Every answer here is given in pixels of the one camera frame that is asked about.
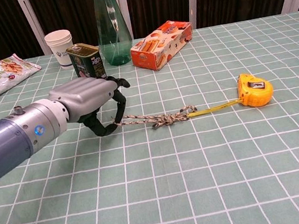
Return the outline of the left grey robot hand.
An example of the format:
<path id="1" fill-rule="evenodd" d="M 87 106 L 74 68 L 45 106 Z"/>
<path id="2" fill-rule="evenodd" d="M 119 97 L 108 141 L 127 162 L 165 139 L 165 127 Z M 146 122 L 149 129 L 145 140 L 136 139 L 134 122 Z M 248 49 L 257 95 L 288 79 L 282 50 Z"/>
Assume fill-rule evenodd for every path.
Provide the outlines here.
<path id="1" fill-rule="evenodd" d="M 130 84 L 123 78 L 112 76 L 79 77 L 51 90 L 48 99 L 66 107 L 69 123 L 81 123 L 97 136 L 108 136 L 115 131 L 125 111 L 126 98 L 118 90 L 120 86 L 129 88 Z M 103 126 L 97 112 L 110 99 L 117 102 L 116 116 L 113 123 Z"/>

